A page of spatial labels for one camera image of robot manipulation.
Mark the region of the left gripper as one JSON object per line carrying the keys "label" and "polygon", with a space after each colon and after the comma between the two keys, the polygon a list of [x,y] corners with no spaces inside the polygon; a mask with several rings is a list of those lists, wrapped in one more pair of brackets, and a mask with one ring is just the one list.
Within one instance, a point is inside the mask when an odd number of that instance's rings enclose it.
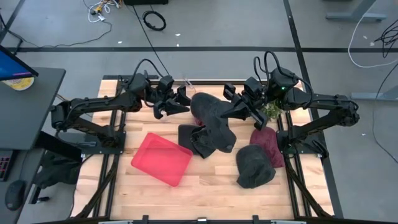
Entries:
{"label": "left gripper", "polygon": [[144,104],[153,109],[154,117],[161,119],[162,112],[167,116],[189,112],[191,99],[187,96],[186,86],[179,86],[177,88],[177,102],[175,102],[170,94],[158,92],[155,88],[144,88]]}

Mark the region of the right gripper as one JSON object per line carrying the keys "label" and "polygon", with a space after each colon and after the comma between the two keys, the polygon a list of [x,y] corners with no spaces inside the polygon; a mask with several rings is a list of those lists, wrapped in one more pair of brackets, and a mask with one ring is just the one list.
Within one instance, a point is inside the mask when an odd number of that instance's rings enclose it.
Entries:
{"label": "right gripper", "polygon": [[223,96],[229,101],[239,101],[231,109],[221,114],[222,118],[236,118],[246,120],[251,117],[255,123],[254,127],[262,130],[268,123],[269,117],[255,105],[255,100],[248,94],[242,94],[241,97],[236,93],[236,87],[231,83],[226,83],[223,89]]}

